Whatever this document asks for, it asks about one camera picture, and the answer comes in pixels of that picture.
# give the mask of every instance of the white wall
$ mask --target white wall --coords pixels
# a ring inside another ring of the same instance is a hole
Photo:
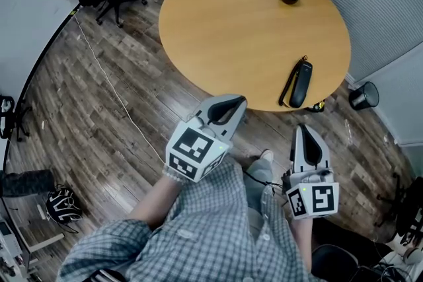
[[[423,145],[415,147],[403,147],[402,150],[410,160],[414,174],[416,176],[423,176]]]
[[[422,73],[423,43],[358,83],[376,85],[380,101],[375,111],[400,146],[423,143]]]
[[[18,99],[48,40],[77,0],[0,0],[0,93]],[[3,161],[6,141],[0,140]]]

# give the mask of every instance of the sneaker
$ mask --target sneaker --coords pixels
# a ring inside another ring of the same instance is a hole
[[[273,162],[273,152],[270,149],[265,149],[260,155],[260,159],[267,160],[268,162]]]

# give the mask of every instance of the round wooden table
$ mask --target round wooden table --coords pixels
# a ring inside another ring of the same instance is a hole
[[[159,32],[185,77],[212,95],[241,94],[254,110],[293,110],[278,99],[303,55],[313,74],[302,107],[331,95],[350,64],[348,31],[331,0],[165,0]]]

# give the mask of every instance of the gray pants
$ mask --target gray pants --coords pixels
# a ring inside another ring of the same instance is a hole
[[[272,167],[270,162],[264,159],[255,160],[247,170],[253,178],[262,182],[273,180]],[[264,185],[254,181],[247,175],[244,175],[245,190],[247,192],[247,202],[249,207],[260,212],[260,199],[264,189]]]

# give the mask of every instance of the person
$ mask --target person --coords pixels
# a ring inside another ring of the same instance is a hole
[[[246,176],[226,156],[198,183],[165,168],[127,219],[73,247],[58,281],[321,281],[312,220],[289,226],[272,187],[254,180],[272,181],[272,161],[264,151]]]
[[[354,255],[358,265],[385,271],[387,276],[393,277],[385,277],[382,281],[423,281],[422,251],[419,248],[402,246],[399,235],[386,244],[378,243],[326,219],[315,219],[313,239],[320,245],[332,244],[340,247]]]

